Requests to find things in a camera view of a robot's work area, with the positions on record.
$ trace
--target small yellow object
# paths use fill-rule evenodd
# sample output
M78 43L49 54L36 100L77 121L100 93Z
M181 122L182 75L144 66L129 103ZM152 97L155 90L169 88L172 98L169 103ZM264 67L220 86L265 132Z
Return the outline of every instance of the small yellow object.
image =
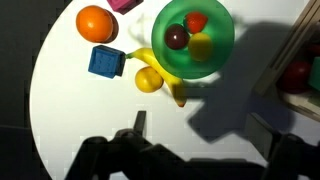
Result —
M193 60L207 61L213 53L213 42L209 35L199 32L191 36L188 50Z
M169 87L173 99L175 100L177 105L179 107L184 107L187 102L187 96L183 85L183 80L181 78L173 76L165 69L163 69L163 67L159 64L158 60L154 56L153 50L151 48L139 48L134 52L126 54L126 59L131 58L139 59L156 70Z
M151 66L140 69L135 77L137 88L145 93L155 92L163 85L163 78Z

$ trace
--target green plastic bowl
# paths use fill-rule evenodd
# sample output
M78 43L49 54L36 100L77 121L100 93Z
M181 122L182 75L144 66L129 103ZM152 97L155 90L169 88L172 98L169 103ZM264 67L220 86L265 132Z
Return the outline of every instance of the green plastic bowl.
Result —
M208 17L201 32L211 37L214 49L205 62L192 60L188 47L172 50L164 41L167 28L175 23L183 25L185 15L192 11ZM229 12L216 0L172 0L157 16L151 40L153 52L166 71L179 78L198 79L214 73L228 60L234 45L234 24Z

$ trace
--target red object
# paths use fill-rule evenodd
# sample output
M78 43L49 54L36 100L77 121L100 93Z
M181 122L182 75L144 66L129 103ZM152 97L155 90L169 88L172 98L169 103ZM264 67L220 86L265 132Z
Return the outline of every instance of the red object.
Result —
M208 22L208 17L200 12L188 13L184 18L184 26L191 34L201 32Z
M187 46L190 36L180 24L172 24L166 30L164 41L171 49L178 50Z
M290 94L300 94L310 90L308 79L311 64L306 61L294 61L288 65L277 82L277 87Z

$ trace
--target lemon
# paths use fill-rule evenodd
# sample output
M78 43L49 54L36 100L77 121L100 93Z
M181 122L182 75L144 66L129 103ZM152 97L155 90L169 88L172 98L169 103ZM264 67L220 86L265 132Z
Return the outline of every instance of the lemon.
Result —
M163 78L151 66L140 69L135 77L137 88L145 93L155 92L163 85Z
M213 42L209 35L196 33L189 40L188 50L193 60L207 61L213 53Z

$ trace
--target blue cube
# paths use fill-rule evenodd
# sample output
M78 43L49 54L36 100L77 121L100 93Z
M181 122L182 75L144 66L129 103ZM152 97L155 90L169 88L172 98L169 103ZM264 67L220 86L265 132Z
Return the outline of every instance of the blue cube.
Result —
M99 45L92 49L88 71L113 79L115 75L122 75L124 64L124 52Z

